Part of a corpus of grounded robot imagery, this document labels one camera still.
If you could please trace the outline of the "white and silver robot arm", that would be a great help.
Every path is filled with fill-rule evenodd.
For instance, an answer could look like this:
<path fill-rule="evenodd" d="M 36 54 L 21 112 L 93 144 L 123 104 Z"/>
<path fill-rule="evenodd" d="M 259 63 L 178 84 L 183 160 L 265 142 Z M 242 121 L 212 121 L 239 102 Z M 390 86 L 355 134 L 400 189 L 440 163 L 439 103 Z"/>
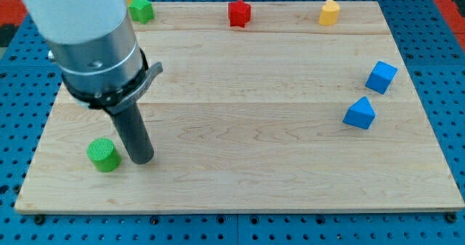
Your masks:
<path fill-rule="evenodd" d="M 69 93 L 111 115 L 134 111 L 161 64 L 147 66 L 126 0 L 23 0 Z"/>

